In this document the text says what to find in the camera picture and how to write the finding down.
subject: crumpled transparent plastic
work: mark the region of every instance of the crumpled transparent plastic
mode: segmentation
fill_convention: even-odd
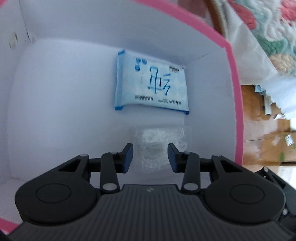
[[[168,144],[173,143],[180,152],[192,141],[188,126],[137,127],[132,132],[134,143],[134,166],[138,172],[149,174],[170,169]]]

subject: label on cardboard box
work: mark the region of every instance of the label on cardboard box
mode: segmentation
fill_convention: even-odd
[[[287,135],[287,136],[285,137],[285,140],[286,140],[287,146],[290,146],[290,145],[292,145],[292,144],[294,143],[291,134],[290,134],[290,135]]]

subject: chinese characters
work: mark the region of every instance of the chinese characters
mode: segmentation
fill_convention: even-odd
[[[152,96],[146,96],[146,95],[135,95],[136,100],[148,100],[148,101],[153,101]]]
[[[179,105],[182,105],[182,102],[181,101],[178,101],[178,100],[168,100],[168,102],[170,102],[171,104],[179,104]]]
[[[170,89],[170,85],[168,85],[170,81],[170,79],[168,79],[169,76],[170,73],[158,77],[158,68],[154,66],[150,67],[150,86],[148,86],[148,89],[154,90],[154,94],[156,94],[157,91],[165,91],[166,96]]]

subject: wet wipes package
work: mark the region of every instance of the wet wipes package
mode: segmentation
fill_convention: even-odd
[[[117,58],[115,110],[143,104],[189,114],[184,68],[122,50]]]

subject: barcode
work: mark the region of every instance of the barcode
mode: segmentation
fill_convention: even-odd
[[[170,71],[171,72],[174,72],[174,73],[179,73],[179,70],[176,69],[176,68],[174,68],[174,67],[172,67],[172,66],[170,66]]]
[[[146,96],[146,95],[135,95],[136,100],[147,100],[147,101],[153,101],[152,96]]]

